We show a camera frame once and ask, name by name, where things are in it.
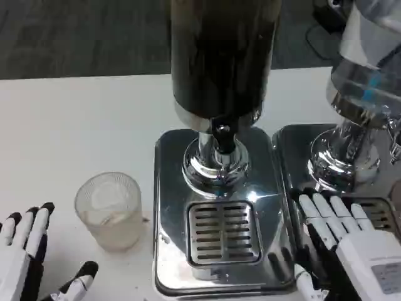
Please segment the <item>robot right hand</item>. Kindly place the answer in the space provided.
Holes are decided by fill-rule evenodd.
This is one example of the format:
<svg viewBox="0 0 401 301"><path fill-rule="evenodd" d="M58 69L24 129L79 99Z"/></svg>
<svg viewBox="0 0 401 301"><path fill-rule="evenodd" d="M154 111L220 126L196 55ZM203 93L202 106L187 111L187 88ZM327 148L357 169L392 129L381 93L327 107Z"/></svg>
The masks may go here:
<svg viewBox="0 0 401 301"><path fill-rule="evenodd" d="M314 275L307 252L294 265L305 300L400 300L400 240L376 229L363 207L336 195L302 193L296 204L329 283Z"/></svg>

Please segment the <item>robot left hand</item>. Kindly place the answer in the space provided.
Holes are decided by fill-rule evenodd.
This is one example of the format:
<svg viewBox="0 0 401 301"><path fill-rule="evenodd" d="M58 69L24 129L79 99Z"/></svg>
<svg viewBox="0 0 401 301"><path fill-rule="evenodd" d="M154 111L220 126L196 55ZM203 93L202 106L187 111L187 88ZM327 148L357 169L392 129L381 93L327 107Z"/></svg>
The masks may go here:
<svg viewBox="0 0 401 301"><path fill-rule="evenodd" d="M1 222L1 300L38 300L54 203L11 213ZM98 272L86 261L77 274L43 300L83 300Z"/></svg>

